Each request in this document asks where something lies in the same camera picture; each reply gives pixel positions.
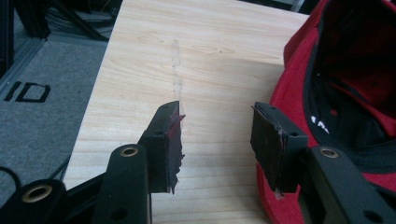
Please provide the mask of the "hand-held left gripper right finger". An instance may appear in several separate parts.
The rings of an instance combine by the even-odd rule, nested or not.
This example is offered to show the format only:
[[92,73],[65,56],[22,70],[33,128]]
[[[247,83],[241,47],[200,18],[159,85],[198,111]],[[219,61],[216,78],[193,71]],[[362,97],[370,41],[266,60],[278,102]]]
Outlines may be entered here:
[[277,199],[295,193],[303,176],[308,136],[280,109],[256,102],[250,144]]

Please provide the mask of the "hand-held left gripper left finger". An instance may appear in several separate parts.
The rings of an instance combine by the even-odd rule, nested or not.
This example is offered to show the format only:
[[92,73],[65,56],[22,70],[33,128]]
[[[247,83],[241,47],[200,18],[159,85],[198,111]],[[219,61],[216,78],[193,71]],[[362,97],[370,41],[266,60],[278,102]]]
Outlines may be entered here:
[[138,144],[148,151],[148,185],[151,193],[174,193],[182,153],[179,101],[161,105]]

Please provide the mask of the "grey floor mat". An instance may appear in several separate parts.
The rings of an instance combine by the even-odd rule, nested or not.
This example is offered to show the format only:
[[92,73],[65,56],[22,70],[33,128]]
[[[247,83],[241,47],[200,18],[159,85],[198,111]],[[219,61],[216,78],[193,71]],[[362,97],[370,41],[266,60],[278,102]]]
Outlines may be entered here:
[[62,179],[107,43],[30,39],[0,79],[0,206],[17,185]]

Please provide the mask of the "red and black baseball cap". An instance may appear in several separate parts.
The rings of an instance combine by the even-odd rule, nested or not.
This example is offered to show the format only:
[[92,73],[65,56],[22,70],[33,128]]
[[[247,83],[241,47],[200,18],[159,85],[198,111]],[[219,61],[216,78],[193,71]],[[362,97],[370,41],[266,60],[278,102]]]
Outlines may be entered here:
[[277,199],[257,161],[274,224],[396,224],[396,0],[319,0],[284,49],[267,104],[307,136],[295,193]]

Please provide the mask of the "black metal stand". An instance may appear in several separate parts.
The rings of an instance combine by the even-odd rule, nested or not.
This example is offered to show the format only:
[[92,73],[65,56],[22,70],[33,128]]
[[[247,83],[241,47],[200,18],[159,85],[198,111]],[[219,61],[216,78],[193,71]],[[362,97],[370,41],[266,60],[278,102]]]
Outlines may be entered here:
[[25,31],[32,38],[43,39],[50,35],[44,10],[49,5],[89,38],[107,41],[93,26],[113,24],[116,15],[110,12],[110,19],[84,21],[75,10],[90,12],[90,2],[91,0],[0,0],[0,78],[14,62],[14,11],[17,11]]

